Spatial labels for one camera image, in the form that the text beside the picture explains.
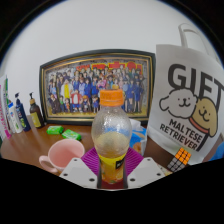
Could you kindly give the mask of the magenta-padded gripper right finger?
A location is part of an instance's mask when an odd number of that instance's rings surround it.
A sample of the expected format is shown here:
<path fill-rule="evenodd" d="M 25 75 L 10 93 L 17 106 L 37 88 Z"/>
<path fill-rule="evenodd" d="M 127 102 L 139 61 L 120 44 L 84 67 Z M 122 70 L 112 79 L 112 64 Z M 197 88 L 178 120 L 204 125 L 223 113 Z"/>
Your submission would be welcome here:
<path fill-rule="evenodd" d="M 129 148 L 124 163 L 124 188 L 135 189 L 164 177 L 164 173 L 151 157 L 143 157 Z"/>

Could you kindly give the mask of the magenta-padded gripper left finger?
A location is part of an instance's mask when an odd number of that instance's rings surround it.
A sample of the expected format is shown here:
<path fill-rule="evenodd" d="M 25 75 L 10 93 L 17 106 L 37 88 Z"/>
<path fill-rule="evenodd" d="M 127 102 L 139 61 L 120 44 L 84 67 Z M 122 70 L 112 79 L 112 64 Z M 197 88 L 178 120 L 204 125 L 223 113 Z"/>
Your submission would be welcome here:
<path fill-rule="evenodd" d="M 60 177 L 78 186 L 96 189 L 99 182 L 99 164 L 98 154 L 92 148 L 81 158 L 73 158 L 60 174 Z"/>

